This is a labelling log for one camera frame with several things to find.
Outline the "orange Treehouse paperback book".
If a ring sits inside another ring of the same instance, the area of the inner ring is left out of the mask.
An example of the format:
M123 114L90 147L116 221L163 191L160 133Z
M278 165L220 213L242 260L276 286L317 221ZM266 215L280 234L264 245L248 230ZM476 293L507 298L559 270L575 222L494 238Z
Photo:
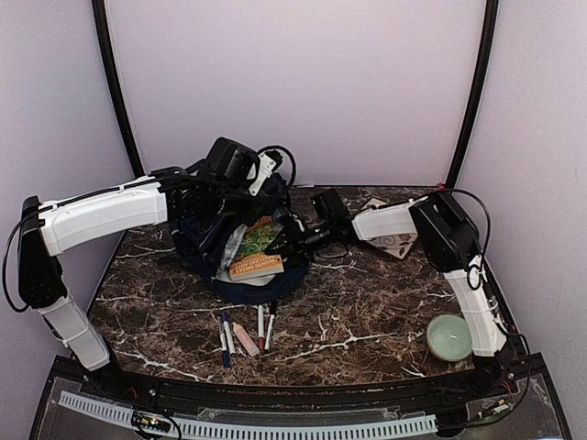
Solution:
M228 269L232 281L247 281L284 272L282 258L268 255L265 249L277 237L276 225L270 216L264 216L249 227Z

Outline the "navy blue student backpack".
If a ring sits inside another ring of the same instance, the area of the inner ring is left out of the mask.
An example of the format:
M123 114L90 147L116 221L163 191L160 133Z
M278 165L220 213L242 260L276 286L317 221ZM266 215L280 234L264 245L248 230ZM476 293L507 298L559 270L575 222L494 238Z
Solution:
M291 210L287 181L275 174L263 183L266 195L277 201L248 226L234 215L205 225L196 217L169 223L172 242L187 269L222 299L234 304L260 304L294 291L309 271L305 256L270 255L266 249L287 220L304 223Z

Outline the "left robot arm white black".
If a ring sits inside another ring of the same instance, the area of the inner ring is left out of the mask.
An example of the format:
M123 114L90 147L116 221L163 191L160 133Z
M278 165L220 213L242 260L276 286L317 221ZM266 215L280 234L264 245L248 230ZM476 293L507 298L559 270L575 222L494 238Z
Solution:
M129 229L194 217L223 215L252 224L271 201L265 188L282 164L271 148L255 150L225 137L207 155L182 168L154 170L134 180L62 199L31 196L6 240L1 291L16 314L37 312L110 400L129 392L105 338L91 324L87 300L75 288L96 281L104 269L74 262L92 250L111 254ZM81 274L74 274L82 269Z

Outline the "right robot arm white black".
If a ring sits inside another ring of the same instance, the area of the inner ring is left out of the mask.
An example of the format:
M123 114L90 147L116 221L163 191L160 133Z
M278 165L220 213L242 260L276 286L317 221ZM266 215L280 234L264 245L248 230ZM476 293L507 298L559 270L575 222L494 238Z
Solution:
M456 294L471 334L473 359L483 364L469 375L468 389L478 398L490 396L504 381L508 334L497 301L485 292L487 240L453 197L455 189L436 189L402 203L370 205L352 214L335 190L312 198L321 225L305 230L285 220L281 232L265 248L268 255L308 257L332 243L343 245L376 238L415 234L429 264L442 273Z

